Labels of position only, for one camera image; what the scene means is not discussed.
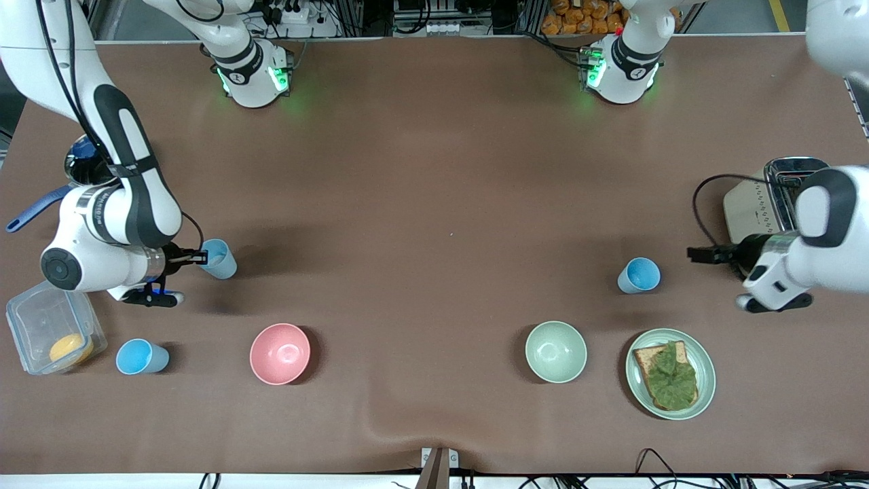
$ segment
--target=snack package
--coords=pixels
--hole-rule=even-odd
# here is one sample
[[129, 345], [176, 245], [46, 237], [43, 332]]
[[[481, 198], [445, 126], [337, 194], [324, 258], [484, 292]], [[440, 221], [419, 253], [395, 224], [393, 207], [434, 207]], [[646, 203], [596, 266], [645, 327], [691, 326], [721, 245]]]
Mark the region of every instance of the snack package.
[[607, 14], [609, 14], [609, 2], [607, 0], [599, 0], [594, 9], [592, 9], [592, 18], [601, 20], [607, 18]]
[[555, 34], [558, 34], [559, 30], [561, 30], [561, 17], [557, 17], [552, 14], [543, 17], [541, 32], [543, 32], [547, 36], [554, 36]]
[[606, 34], [607, 33], [607, 21], [593, 19], [592, 20], [592, 34]]
[[673, 14], [673, 18], [676, 19], [676, 32], [679, 32], [679, 29], [682, 28], [682, 12], [676, 7], [673, 7], [670, 9], [670, 13]]
[[580, 21], [585, 18], [582, 15], [582, 10], [580, 9], [570, 9], [564, 14], [564, 22], [566, 23], [580, 23]]
[[591, 17], [594, 9], [597, 8], [598, 0], [582, 0], [582, 15]]
[[591, 34], [592, 33], [592, 18], [585, 17], [580, 20], [580, 23], [576, 26], [577, 34]]
[[570, 0], [552, 0], [552, 11], [563, 16], [570, 9]]
[[607, 30], [609, 32], [615, 32], [623, 27], [625, 27], [625, 24], [621, 23], [621, 16], [619, 14], [609, 14], [607, 16]]

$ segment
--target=bread slice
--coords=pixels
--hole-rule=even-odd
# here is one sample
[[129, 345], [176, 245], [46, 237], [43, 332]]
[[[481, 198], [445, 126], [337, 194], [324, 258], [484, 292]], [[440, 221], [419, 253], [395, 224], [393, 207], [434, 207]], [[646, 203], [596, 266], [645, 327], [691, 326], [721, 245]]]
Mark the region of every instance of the bread slice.
[[[643, 383], [646, 384], [646, 388], [648, 389], [649, 383], [649, 372], [652, 370], [654, 366], [655, 356], [658, 353], [664, 351], [667, 348], [667, 345], [657, 345], [657, 346], [649, 346], [648, 348], [640, 348], [634, 350], [634, 358], [637, 359], [637, 364], [640, 366], [640, 371], [643, 373]], [[685, 350], [685, 342], [677, 341], [676, 342], [676, 361], [681, 364], [688, 363], [688, 352]], [[691, 399], [691, 405], [694, 405], [697, 402], [697, 398], [700, 396], [700, 392], [697, 389], [694, 389], [694, 399]], [[666, 407], [654, 403], [658, 409], [663, 409], [664, 411], [670, 411]]]

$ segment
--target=sandwich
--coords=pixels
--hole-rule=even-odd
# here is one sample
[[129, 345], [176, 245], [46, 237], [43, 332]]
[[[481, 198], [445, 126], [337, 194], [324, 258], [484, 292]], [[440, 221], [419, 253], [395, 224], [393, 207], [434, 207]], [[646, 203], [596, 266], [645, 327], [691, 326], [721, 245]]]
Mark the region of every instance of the sandwich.
[[684, 341], [640, 348], [634, 357], [655, 406], [680, 411], [697, 402], [697, 372], [688, 363]]

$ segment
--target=blue cup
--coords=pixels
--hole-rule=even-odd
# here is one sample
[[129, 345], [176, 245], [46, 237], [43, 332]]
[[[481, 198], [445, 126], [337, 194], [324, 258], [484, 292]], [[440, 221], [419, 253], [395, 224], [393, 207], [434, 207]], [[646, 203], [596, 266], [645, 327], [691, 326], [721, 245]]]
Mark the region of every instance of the blue cup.
[[651, 291], [660, 282], [660, 270], [648, 258], [634, 258], [627, 262], [619, 275], [619, 288], [626, 294]]
[[232, 251], [229, 250], [226, 241], [209, 239], [202, 243], [202, 249], [209, 253], [209, 262], [205, 265], [199, 265], [200, 268], [221, 280], [235, 275], [238, 265], [235, 263], [235, 257], [232, 256]]
[[117, 370], [126, 375], [159, 372], [168, 363], [169, 352], [165, 348], [141, 338], [124, 343], [115, 357]]

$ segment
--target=green indicator light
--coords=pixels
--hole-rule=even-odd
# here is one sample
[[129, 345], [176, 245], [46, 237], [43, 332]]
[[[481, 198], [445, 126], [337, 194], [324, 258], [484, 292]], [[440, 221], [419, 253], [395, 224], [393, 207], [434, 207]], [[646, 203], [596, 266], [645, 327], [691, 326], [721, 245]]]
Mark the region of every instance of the green indicator light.
[[220, 81], [223, 82], [223, 91], [229, 92], [229, 85], [227, 84], [226, 77], [223, 75], [223, 72], [220, 71], [220, 68], [217, 69], [217, 75], [220, 77]]
[[656, 64], [656, 65], [654, 66], [654, 68], [652, 68], [652, 72], [649, 73], [649, 82], [648, 82], [648, 84], [646, 84], [646, 89], [647, 89], [647, 90], [650, 89], [650, 88], [652, 88], [652, 84], [654, 83], [654, 74], [658, 72], [658, 67], [659, 67], [659, 66], [660, 66], [660, 63]]
[[594, 67], [588, 73], [588, 86], [592, 88], [597, 88], [600, 85], [600, 80], [603, 78], [604, 71], [607, 70], [607, 60], [601, 59], [600, 64]]
[[285, 91], [289, 86], [289, 84], [287, 83], [287, 74], [283, 71], [269, 68], [269, 75], [272, 78], [272, 82], [275, 83], [275, 88], [278, 91]]

